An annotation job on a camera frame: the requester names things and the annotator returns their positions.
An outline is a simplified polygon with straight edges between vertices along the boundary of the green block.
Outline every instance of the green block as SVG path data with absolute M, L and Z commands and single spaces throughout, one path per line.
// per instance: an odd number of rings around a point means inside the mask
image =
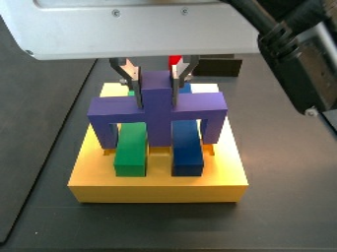
M 116 176 L 143 177 L 145 175 L 145 124 L 121 125 L 113 167 Z

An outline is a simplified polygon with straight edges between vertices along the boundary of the toy blocks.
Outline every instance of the toy blocks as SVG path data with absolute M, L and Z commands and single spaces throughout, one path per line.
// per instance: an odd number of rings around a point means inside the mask
M 113 149 L 119 132 L 116 123 L 144 122 L 149 147 L 171 145 L 171 121 L 202 119 L 202 140 L 215 144 L 226 116 L 222 93 L 179 94 L 172 107 L 170 72 L 144 72 L 141 75 L 143 109 L 133 97 L 95 97 L 88 119 L 103 149 Z
M 120 84 L 104 84 L 101 95 L 127 95 Z M 216 91 L 215 85 L 192 85 L 192 92 Z M 172 176 L 172 150 L 148 148 L 144 177 L 117 177 L 115 153 L 104 156 L 92 127 L 84 137 L 68 188 L 81 203 L 238 202 L 247 188 L 227 120 L 218 143 L 203 145 L 202 176 Z
M 172 176 L 202 176 L 204 159 L 196 121 L 172 122 Z
M 124 123 L 116 150 L 113 167 L 116 176 L 140 177 L 145 174 L 145 126 L 144 123 Z

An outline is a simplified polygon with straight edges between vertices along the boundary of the blue block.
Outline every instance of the blue block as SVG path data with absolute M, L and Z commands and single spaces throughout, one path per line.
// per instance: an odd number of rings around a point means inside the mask
M 204 159 L 196 121 L 172 122 L 172 176 L 202 176 Z
M 179 94 L 190 94 L 192 92 L 191 84 L 186 83 L 184 87 L 179 89 Z

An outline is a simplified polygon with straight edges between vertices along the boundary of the yellow base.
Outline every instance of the yellow base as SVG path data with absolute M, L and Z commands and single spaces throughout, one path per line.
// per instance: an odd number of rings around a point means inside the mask
M 104 155 L 89 127 L 68 188 L 81 203 L 238 202 L 247 180 L 227 120 L 212 148 L 202 177 L 172 177 L 168 152 L 148 152 L 145 177 L 116 177 L 115 153 Z

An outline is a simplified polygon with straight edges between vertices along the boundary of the purple block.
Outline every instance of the purple block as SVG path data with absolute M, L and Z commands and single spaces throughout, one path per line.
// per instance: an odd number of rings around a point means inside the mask
M 176 107 L 172 110 L 172 120 L 202 119 L 203 143 L 215 144 L 226 111 L 227 107 L 222 93 L 180 94 Z
M 116 123 L 144 120 L 132 96 L 92 98 L 87 116 L 103 149 L 113 149 L 117 145 Z
M 172 91 L 168 71 L 141 74 L 141 103 L 148 146 L 171 146 Z
M 171 146 L 171 121 L 202 119 L 200 132 L 204 144 L 215 144 L 226 116 L 222 93 L 179 94 L 172 107 L 172 91 L 168 71 L 141 74 L 141 103 L 133 96 L 95 97 L 88 119 L 103 149 L 113 149 L 119 132 L 116 123 L 144 122 L 151 147 Z

